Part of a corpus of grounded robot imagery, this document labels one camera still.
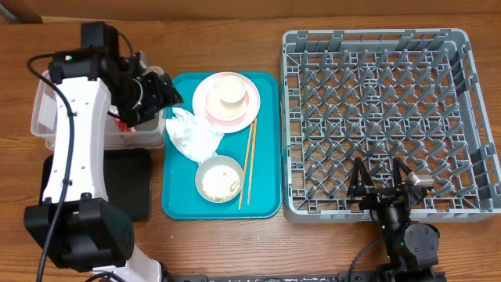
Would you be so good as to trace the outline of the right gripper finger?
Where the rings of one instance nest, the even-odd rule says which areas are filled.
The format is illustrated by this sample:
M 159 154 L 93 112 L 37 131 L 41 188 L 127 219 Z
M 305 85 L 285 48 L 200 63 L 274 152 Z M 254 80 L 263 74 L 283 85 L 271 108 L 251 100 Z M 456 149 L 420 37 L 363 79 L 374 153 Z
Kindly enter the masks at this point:
M 349 197 L 364 197 L 373 189 L 374 184 L 362 159 L 357 157 L 354 161 L 347 195 Z
M 403 184 L 402 173 L 409 175 L 412 170 L 404 163 L 400 157 L 394 157 L 392 161 L 393 167 L 393 187 L 399 187 Z

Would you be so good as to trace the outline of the red snack wrapper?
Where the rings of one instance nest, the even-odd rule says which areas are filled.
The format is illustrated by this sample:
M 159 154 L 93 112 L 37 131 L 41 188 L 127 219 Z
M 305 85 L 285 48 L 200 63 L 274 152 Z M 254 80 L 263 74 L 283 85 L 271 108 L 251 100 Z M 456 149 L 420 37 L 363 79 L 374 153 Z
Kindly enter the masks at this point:
M 117 122 L 117 126 L 121 132 L 134 132 L 135 128 L 134 127 L 128 127 L 122 120 L 119 118 L 115 118 L 115 121 Z

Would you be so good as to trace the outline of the white napkin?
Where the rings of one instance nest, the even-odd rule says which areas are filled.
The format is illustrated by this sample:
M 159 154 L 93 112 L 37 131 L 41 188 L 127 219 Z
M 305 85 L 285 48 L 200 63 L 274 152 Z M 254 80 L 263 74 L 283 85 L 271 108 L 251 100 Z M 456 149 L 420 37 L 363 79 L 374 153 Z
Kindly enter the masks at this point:
M 185 157 L 201 164 L 216 155 L 224 134 L 218 132 L 204 117 L 179 108 L 172 108 L 173 117 L 165 121 L 171 143 Z

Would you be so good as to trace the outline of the white cup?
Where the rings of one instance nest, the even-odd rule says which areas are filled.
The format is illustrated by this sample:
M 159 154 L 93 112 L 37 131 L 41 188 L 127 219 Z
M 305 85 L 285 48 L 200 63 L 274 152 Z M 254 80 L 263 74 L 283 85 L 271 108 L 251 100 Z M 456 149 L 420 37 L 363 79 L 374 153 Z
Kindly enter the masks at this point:
M 229 75 L 221 78 L 215 86 L 218 98 L 228 105 L 242 103 L 246 94 L 246 86 L 237 76 Z

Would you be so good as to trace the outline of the grey bowl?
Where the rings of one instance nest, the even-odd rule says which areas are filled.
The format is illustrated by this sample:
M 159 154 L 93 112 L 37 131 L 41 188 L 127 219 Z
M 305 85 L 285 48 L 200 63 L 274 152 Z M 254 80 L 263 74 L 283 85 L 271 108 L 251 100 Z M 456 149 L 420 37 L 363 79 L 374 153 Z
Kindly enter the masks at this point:
M 227 166 L 233 168 L 235 171 L 237 171 L 237 173 L 239 174 L 239 177 L 240 177 L 240 184 L 241 184 L 240 191 L 242 189 L 243 169 L 241 168 L 241 166 L 239 165 L 239 163 L 236 162 L 234 159 L 232 159 L 231 157 L 222 156 L 222 155 L 218 155 L 218 156 L 214 156 L 214 157 L 208 158 L 205 162 L 201 163 L 200 166 L 199 166 L 199 168 L 197 169 L 196 176 L 195 176 L 195 184 L 196 184 L 196 188 L 197 188 L 199 194 L 205 200 L 210 201 L 212 203 L 225 203 L 225 202 L 228 202 L 228 201 L 224 201 L 224 202 L 214 202 L 214 201 L 211 201 L 205 195 L 205 193 L 202 191 L 202 178 L 203 178 L 204 174 L 208 171 L 208 169 L 211 168 L 211 167 L 213 167 L 213 166 L 215 166 L 215 165 L 227 165 Z

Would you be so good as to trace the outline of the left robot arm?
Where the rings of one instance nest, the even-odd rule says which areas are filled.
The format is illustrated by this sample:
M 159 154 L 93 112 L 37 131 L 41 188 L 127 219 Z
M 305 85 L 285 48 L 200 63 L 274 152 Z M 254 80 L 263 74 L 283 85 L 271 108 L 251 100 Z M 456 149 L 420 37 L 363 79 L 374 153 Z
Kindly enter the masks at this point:
M 24 212 L 24 225 L 42 249 L 39 267 L 88 273 L 92 280 L 168 281 L 165 266 L 136 245 L 130 217 L 109 202 L 104 180 L 106 119 L 110 108 L 133 127 L 182 103 L 167 74 L 122 56 L 123 34 L 104 22 L 84 23 L 79 49 L 49 55 L 40 76 L 56 93 L 56 140 L 41 201 Z

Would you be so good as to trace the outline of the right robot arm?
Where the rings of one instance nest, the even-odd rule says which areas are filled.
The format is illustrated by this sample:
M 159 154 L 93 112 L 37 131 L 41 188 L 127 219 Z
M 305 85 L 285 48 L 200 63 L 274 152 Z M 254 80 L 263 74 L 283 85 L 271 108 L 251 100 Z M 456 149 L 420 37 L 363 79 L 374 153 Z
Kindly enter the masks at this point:
M 381 230 L 381 238 L 367 245 L 353 259 L 346 276 L 355 280 L 355 266 L 368 250 L 385 244 L 388 263 L 380 265 L 366 277 L 367 281 L 445 281 L 436 273 L 440 232 L 428 223 L 413 223 L 412 207 L 423 202 L 434 186 L 429 174 L 417 174 L 401 158 L 393 159 L 393 186 L 376 187 L 363 164 L 356 158 L 347 195 L 359 197 L 359 209 L 367 210 Z

